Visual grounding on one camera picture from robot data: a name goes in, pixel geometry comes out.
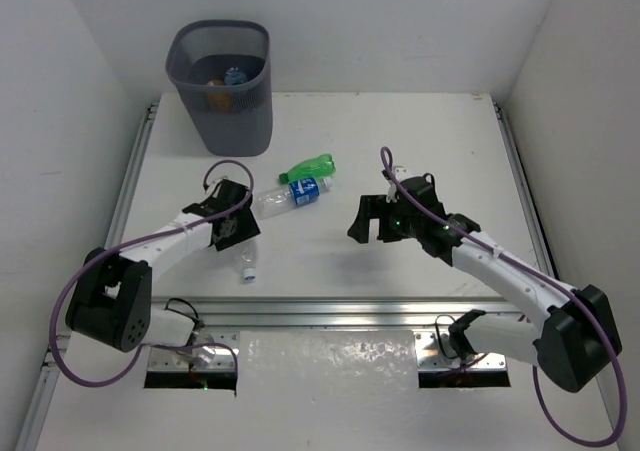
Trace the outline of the clear crushed bottle white cap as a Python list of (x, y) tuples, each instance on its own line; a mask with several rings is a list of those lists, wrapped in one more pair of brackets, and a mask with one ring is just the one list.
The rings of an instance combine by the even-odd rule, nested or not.
[(258, 263), (258, 245), (255, 239), (239, 245), (236, 263), (241, 281), (245, 284), (254, 282), (257, 276)]

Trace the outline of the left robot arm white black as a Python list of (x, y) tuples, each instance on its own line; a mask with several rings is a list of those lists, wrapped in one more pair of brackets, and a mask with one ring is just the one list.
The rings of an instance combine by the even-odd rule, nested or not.
[(248, 187), (223, 179), (152, 237), (121, 250), (90, 252), (85, 259), (89, 269), (77, 281), (65, 324), (122, 352), (140, 345), (187, 346), (197, 321), (153, 307), (154, 284), (198, 251), (213, 247), (220, 252), (258, 236), (251, 204)]

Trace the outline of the orange juice bottle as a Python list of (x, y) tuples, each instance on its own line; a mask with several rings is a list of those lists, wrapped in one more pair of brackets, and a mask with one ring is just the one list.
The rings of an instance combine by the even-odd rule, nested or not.
[[(212, 79), (206, 85), (215, 89), (225, 87), (221, 79)], [(229, 114), (232, 111), (233, 99), (229, 92), (215, 90), (208, 92), (206, 97), (211, 109), (216, 113)]]

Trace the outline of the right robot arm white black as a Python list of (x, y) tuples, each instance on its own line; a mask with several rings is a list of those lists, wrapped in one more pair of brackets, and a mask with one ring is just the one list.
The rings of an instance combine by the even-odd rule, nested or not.
[(524, 315), (513, 321), (484, 310), (466, 312), (448, 327), (447, 344), (455, 358), (502, 354), (576, 393), (620, 354), (620, 336), (603, 291), (559, 282), (501, 250), (476, 222), (446, 212), (432, 175), (392, 183), (385, 194), (361, 196), (348, 236), (368, 242), (372, 220), (379, 223), (378, 240), (416, 240), (431, 257), (473, 276)]

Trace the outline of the clear bottle dark blue label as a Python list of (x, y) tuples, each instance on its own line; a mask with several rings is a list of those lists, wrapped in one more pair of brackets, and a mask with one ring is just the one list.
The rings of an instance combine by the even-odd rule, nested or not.
[(258, 194), (254, 198), (252, 211), (261, 220), (269, 219), (316, 202), (332, 186), (331, 177), (303, 178)]

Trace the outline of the small bottle light blue label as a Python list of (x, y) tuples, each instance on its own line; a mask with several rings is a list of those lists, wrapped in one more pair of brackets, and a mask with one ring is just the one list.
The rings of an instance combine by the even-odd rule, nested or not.
[(231, 67), (227, 69), (223, 80), (225, 86), (241, 85), (245, 84), (247, 81), (247, 74), (238, 67)]

